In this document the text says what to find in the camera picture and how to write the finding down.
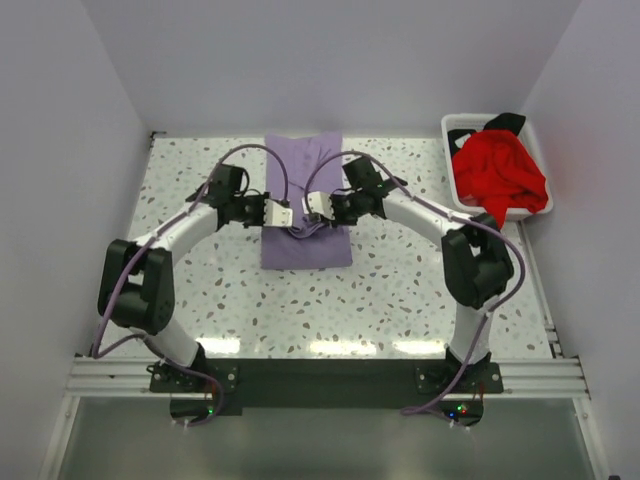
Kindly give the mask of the purple t shirt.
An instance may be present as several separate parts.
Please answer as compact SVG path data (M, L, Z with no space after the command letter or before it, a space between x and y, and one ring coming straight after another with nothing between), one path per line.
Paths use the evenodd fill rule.
M346 268L352 265L349 230L308 219L303 209L304 187L316 167L342 151L339 132L291 139L268 134L265 146L277 155L266 156L265 190L279 196L288 190L293 226L261 231L261 267L265 270Z

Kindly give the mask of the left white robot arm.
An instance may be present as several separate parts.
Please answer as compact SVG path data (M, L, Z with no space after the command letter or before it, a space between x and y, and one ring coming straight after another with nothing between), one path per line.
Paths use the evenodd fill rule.
M128 341L139 340L171 365L171 378L183 391L200 390L208 375L206 355L175 318L174 266L229 223L264 226L271 199L270 193L250 187L244 168L223 165L154 230L134 240L112 241L98 293L101 321L91 357L100 359Z

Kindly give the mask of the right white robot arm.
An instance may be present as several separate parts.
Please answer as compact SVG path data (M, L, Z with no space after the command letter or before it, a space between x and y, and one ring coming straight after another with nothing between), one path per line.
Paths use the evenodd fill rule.
M349 187L306 195L310 212L333 226L354 226L366 215L404 226L440 248L445 286L456 302L453 337L446 349L448 386L469 392L491 361L489 331L494 310L506 298L514 266L508 240L495 219L462 215L408 190L407 182L382 177L372 159L343 166Z

